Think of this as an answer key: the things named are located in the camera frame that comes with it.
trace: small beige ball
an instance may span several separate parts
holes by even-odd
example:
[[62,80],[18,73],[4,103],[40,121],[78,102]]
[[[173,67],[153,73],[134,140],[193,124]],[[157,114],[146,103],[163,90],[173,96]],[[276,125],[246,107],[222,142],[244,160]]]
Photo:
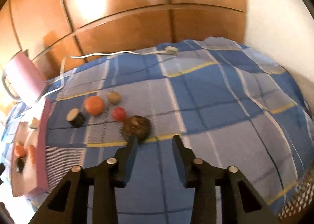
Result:
[[121,102],[121,96],[119,95],[119,93],[112,91],[109,93],[108,101],[112,104],[120,103]]

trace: wooden wall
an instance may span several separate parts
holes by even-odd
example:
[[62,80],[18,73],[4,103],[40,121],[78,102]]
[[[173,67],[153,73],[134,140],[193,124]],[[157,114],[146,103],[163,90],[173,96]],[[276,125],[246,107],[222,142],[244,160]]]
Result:
[[[16,52],[47,78],[66,55],[151,47],[187,38],[243,41],[246,0],[7,0],[0,10],[0,64]],[[94,60],[71,59],[66,69]]]

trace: brown fuzzy object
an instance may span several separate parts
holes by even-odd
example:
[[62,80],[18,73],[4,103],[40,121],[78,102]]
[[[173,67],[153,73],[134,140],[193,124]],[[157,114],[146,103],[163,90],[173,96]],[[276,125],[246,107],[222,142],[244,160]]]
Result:
[[142,116],[131,116],[123,121],[123,127],[120,132],[126,141],[128,141],[129,136],[136,136],[139,143],[141,143],[147,139],[151,130],[149,119]]

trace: white wall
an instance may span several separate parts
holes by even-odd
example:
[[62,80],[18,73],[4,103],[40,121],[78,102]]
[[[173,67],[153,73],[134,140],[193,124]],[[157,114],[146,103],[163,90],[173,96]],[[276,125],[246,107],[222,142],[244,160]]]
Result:
[[285,67],[314,112],[314,20],[302,0],[247,0],[244,44]]

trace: pink kettle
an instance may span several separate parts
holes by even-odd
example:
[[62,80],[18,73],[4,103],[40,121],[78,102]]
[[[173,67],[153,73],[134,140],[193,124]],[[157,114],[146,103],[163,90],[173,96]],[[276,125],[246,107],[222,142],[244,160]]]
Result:
[[[5,83],[6,77],[19,95],[18,97],[10,92]],[[19,51],[6,64],[2,73],[2,84],[14,101],[23,101],[29,107],[32,107],[43,96],[47,86],[41,72],[28,58],[27,50]]]

